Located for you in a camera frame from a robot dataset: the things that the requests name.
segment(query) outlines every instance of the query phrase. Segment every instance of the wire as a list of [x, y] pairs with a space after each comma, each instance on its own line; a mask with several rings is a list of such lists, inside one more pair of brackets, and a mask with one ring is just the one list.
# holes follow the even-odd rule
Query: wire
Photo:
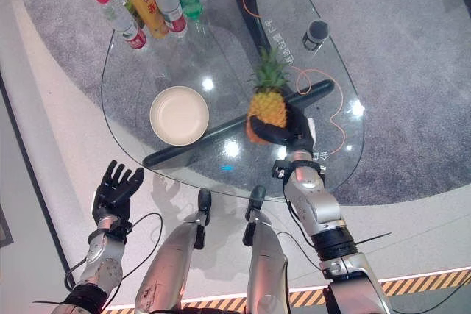
[[306, 237], [306, 234], [304, 233], [304, 230], [302, 229], [301, 225], [296, 221], [296, 218], [294, 217], [293, 215], [293, 210], [292, 210], [292, 207], [290, 208], [289, 207], [289, 201], [288, 199], [286, 198], [286, 194], [285, 194], [285, 185], [283, 184], [283, 196], [285, 197], [285, 200], [286, 200], [286, 204], [288, 205], [288, 211], [289, 211], [289, 215], [291, 216], [291, 218], [293, 218], [293, 221], [294, 223], [297, 225], [297, 228], [300, 229], [301, 231], [301, 234], [302, 236], [304, 237], [304, 240], [306, 241], [306, 243], [311, 247], [311, 248], [314, 248], [314, 245], [308, 240], [308, 238]]
[[295, 238], [291, 233], [281, 231], [281, 232], [278, 232], [278, 233], [277, 233], [277, 236], [278, 236], [278, 235], [288, 235], [288, 236], [296, 243], [296, 245], [298, 246], [298, 248], [300, 249], [300, 251], [302, 251], [302, 253], [303, 253], [304, 256], [306, 257], [306, 259], [308, 260], [308, 262], [310, 262], [314, 268], [316, 268], [317, 270], [321, 271], [320, 267], [317, 266], [316, 264], [314, 264], [314, 262], [313, 262], [313, 261], [311, 260], [311, 258], [306, 254], [306, 252], [304, 251], [304, 249], [301, 247], [301, 245], [298, 243], [298, 241], [296, 240], [296, 238]]
[[72, 275], [72, 272], [75, 271], [75, 270], [77, 270], [82, 264], [85, 263], [85, 261], [87, 261], [87, 258], [86, 258], [86, 257], [84, 257], [82, 260], [80, 260], [79, 263], [77, 263], [76, 265], [74, 265], [73, 268], [71, 268], [69, 271], [67, 271], [67, 272], [65, 273], [65, 276], [64, 276], [64, 285], [65, 285], [65, 288], [67, 288], [69, 292], [72, 291], [72, 286], [70, 286], [70, 284], [68, 283], [69, 278], [70, 278], [70, 276]]
[[[152, 251], [149, 253], [149, 255], [146, 256], [146, 258], [144, 260], [142, 260], [134, 269], [132, 269], [130, 272], [128, 272], [126, 275], [123, 276], [123, 278], [121, 279], [121, 282], [119, 283], [118, 287], [116, 288], [116, 291], [115, 293], [113, 294], [113, 296], [111, 297], [111, 299], [107, 302], [107, 304], [104, 305], [104, 307], [102, 308], [102, 310], [104, 310], [106, 307], [108, 307], [111, 302], [114, 300], [114, 298], [116, 297], [116, 295], [118, 294], [118, 291], [119, 291], [119, 288], [121, 287], [121, 283], [123, 283], [124, 279], [126, 279], [129, 275], [131, 275], [134, 271], [136, 271], [138, 268], [140, 268], [151, 256], [152, 254], [154, 254], [154, 251], [155, 249], [157, 249], [157, 246], [160, 242], [160, 239], [162, 238], [162, 231], [163, 231], [163, 219], [162, 219], [162, 215], [160, 213], [148, 213], [147, 215], [144, 215], [142, 216], [141, 218], [139, 218], [134, 224], [133, 226], [131, 227], [131, 229], [128, 231], [127, 234], [131, 233], [132, 230], [134, 229], [134, 227], [139, 224], [142, 220], [144, 220], [145, 218], [151, 216], [151, 215], [156, 215], [158, 216], [158, 218], [160, 219], [160, 231], [159, 231], [159, 236], [157, 238], [157, 242], [155, 242], [155, 245], [154, 245], [154, 248], [152, 248]], [[172, 311], [170, 310], [164, 310], [163, 312], [156, 312], [156, 313], [173, 313]]]
[[297, 215], [296, 211], [294, 211], [294, 209], [293, 209], [293, 204], [291, 203], [291, 201], [286, 201], [286, 202], [288, 203], [288, 208], [290, 209], [291, 214], [292, 214], [299, 222], [301, 222], [300, 217]]
[[129, 275], [131, 275], [134, 271], [136, 271], [138, 268], [141, 267], [142, 264], [144, 264], [151, 256], [152, 254], [154, 254], [154, 251], [155, 249], [157, 249], [157, 246], [160, 242], [160, 238], [162, 237], [162, 231], [163, 231], [163, 219], [162, 219], [162, 215], [160, 213], [148, 213], [147, 215], [141, 217], [135, 224], [134, 226], [132, 226], [131, 230], [135, 227], [136, 224], [138, 224], [139, 222], [141, 222], [142, 220], [144, 220], [146, 217], [149, 217], [151, 215], [156, 215], [158, 216], [158, 218], [160, 219], [160, 231], [159, 231], [159, 237], [157, 238], [157, 242], [155, 242], [155, 245], [154, 245], [154, 248], [152, 249], [152, 251], [149, 253], [149, 255], [147, 255], [147, 257], [142, 260], [139, 265], [137, 265], [134, 269], [132, 269], [130, 272], [128, 272], [125, 276], [123, 276], [123, 279], [126, 279]]
[[115, 298], [116, 295], [118, 294], [119, 288], [121, 288], [121, 283], [123, 283], [123, 280], [121, 280], [121, 282], [119, 283], [118, 287], [117, 287], [116, 290], [115, 290], [115, 293], [113, 294], [113, 296], [111, 297], [111, 299], [108, 301], [108, 303], [103, 306], [102, 310], [105, 310], [105, 308], [108, 307], [108, 305], [110, 305], [111, 302], [114, 300], [114, 298]]
[[376, 236], [368, 238], [368, 239], [363, 239], [363, 240], [360, 240], [359, 242], [356, 242], [355, 245], [357, 246], [358, 244], [366, 243], [366, 242], [369, 242], [371, 240], [375, 240], [375, 239], [378, 239], [378, 238], [381, 238], [381, 237], [385, 237], [385, 236], [390, 235], [390, 234], [392, 234], [392, 232], [387, 232], [387, 233], [383, 233], [382, 235], [376, 235]]
[[443, 303], [445, 303], [453, 294], [455, 294], [456, 292], [459, 291], [459, 289], [461, 287], [463, 287], [466, 282], [468, 282], [469, 280], [471, 279], [471, 275], [469, 275], [452, 293], [450, 293], [448, 296], [446, 296], [442, 301], [440, 301], [439, 303], [435, 304], [432, 308], [429, 308], [427, 310], [423, 310], [422, 312], [414, 312], [414, 313], [407, 313], [407, 312], [400, 312], [399, 310], [396, 310], [393, 308], [393, 311], [395, 311], [396, 313], [398, 314], [424, 314], [424, 313], [428, 313], [430, 312], [431, 310], [434, 310], [435, 308], [439, 307], [440, 305], [442, 305]]
[[32, 303], [39, 303], [39, 304], [56, 304], [61, 305], [63, 303], [59, 303], [58, 301], [33, 301]]
[[159, 309], [159, 310], [153, 310], [149, 314], [157, 314], [157, 313], [174, 313], [174, 314], [182, 314], [183, 311], [181, 310], [172, 310], [172, 309]]

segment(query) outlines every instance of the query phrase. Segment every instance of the yellow and black hazard stripe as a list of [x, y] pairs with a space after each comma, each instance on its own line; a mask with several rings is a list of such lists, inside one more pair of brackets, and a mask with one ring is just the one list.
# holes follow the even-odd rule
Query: yellow and black hazard stripe
[[[426, 290], [440, 290], [443, 288], [457, 287], [465, 281], [470, 283], [471, 269], [442, 271], [438, 274], [426, 274], [410, 276], [401, 279], [380, 280], [384, 293], [387, 296], [400, 296], [424, 292]], [[322, 295], [323, 288], [315, 290], [295, 290], [289, 294], [291, 307], [306, 307], [316, 304], [324, 304]], [[242, 312], [245, 308], [246, 298], [244, 296], [228, 297], [224, 299], [211, 299], [207, 301], [183, 301], [182, 308], [217, 308], [220, 310], [231, 310]], [[120, 308], [105, 310], [104, 314], [134, 314], [134, 308]]]

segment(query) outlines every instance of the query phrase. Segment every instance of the glass table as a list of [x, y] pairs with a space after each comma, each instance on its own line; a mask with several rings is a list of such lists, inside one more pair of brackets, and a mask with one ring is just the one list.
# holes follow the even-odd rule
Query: glass table
[[[286, 149], [250, 143], [244, 123], [259, 48], [278, 47], [278, 59], [288, 63], [283, 92], [314, 119], [314, 160], [326, 167], [326, 186], [334, 191], [360, 159], [363, 106], [331, 38], [315, 54], [302, 44], [309, 23], [319, 18], [311, 0], [201, 1], [204, 13], [188, 23], [183, 38], [148, 35], [145, 47], [133, 50], [113, 35], [102, 74], [113, 137], [136, 162], [180, 182], [240, 197], [264, 185], [268, 199], [282, 198], [271, 169]], [[308, 81], [311, 99], [297, 92], [306, 92]], [[186, 148], [165, 144], [149, 121], [156, 95], [175, 85], [199, 92], [210, 110], [207, 133]]]

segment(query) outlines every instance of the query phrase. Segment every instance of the white floor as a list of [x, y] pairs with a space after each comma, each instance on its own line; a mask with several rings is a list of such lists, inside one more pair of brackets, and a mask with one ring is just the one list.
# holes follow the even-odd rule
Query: white floor
[[[95, 227], [91, 199], [107, 164], [116, 159], [130, 168], [137, 165], [114, 141], [100, 107], [71, 83], [50, 55], [22, 0], [0, 0], [0, 7], [2, 76], [65, 255], [73, 265], [85, 255], [87, 236]], [[131, 219], [159, 210], [167, 234], [194, 210], [196, 192], [147, 171], [133, 197]], [[355, 239], [392, 232], [361, 246], [378, 277], [418, 274], [470, 264], [470, 194], [471, 187], [466, 186], [401, 204], [344, 207], [343, 212]], [[241, 244], [246, 201], [226, 196], [213, 199], [207, 247], [194, 253], [186, 298], [243, 293], [247, 286], [250, 252]], [[285, 205], [267, 203], [265, 210], [276, 228], [300, 238]], [[148, 220], [130, 235], [125, 271], [152, 248], [151, 232], [157, 226], [157, 220]], [[283, 238], [282, 244], [290, 260], [290, 286], [324, 282], [289, 239]], [[309, 254], [316, 260], [312, 251]], [[123, 284], [115, 304], [134, 302], [144, 273], [142, 268]]]
[[13, 243], [0, 248], [0, 313], [50, 313], [64, 271], [0, 97], [0, 205]]

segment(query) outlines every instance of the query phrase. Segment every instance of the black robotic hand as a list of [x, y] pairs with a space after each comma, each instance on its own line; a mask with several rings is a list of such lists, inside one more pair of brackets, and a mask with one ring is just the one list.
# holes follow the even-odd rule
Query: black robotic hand
[[118, 217], [121, 222], [126, 222], [130, 218], [130, 197], [139, 189], [144, 180], [144, 169], [138, 168], [130, 177], [132, 171], [124, 170], [124, 165], [120, 164], [113, 173], [117, 162], [111, 161], [103, 175], [102, 183], [96, 189], [95, 199], [93, 201], [92, 215], [95, 223], [108, 215]]
[[250, 124], [254, 133], [270, 143], [285, 145], [288, 152], [306, 150], [312, 154], [314, 140], [311, 136], [308, 119], [293, 104], [286, 102], [286, 109], [288, 122], [286, 128], [264, 123], [252, 116]]

